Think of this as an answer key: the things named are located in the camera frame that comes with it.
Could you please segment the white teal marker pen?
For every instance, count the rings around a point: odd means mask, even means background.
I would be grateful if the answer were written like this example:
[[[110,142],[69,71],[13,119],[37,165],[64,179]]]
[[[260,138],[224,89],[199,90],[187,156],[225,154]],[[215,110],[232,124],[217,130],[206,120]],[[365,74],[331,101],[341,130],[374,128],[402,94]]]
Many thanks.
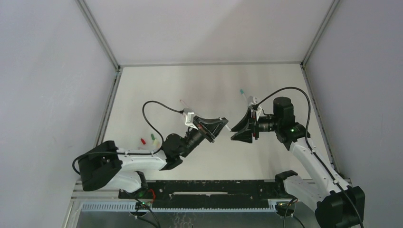
[[[246,102],[248,102],[248,98],[246,97],[246,95],[245,95],[245,93],[244,93],[244,91],[242,89],[240,89],[240,93],[241,93],[242,97],[244,98],[244,100]]]

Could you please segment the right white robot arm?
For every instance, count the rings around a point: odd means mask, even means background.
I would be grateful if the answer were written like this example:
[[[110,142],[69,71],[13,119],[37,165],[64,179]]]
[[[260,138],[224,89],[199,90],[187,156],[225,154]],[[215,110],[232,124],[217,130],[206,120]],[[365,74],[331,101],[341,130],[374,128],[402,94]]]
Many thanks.
[[[256,97],[249,96],[246,100],[247,112],[231,129],[234,132],[231,140],[252,143],[260,133],[274,132],[315,183],[312,186],[293,170],[284,171],[275,176],[281,190],[308,206],[322,228],[363,227],[363,190],[352,187],[329,162],[322,160],[307,128],[296,121],[290,98],[275,98],[272,114],[264,114]]]

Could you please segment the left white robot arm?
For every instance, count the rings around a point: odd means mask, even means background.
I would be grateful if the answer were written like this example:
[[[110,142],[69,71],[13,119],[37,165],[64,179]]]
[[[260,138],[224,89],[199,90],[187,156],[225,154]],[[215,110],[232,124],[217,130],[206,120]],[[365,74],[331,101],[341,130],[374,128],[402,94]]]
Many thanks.
[[[135,193],[148,187],[144,170],[176,168],[203,140],[213,143],[227,123],[224,117],[196,116],[184,137],[172,133],[156,151],[125,150],[118,148],[114,141],[105,141],[75,158],[72,166],[80,175],[83,191],[110,187]]]

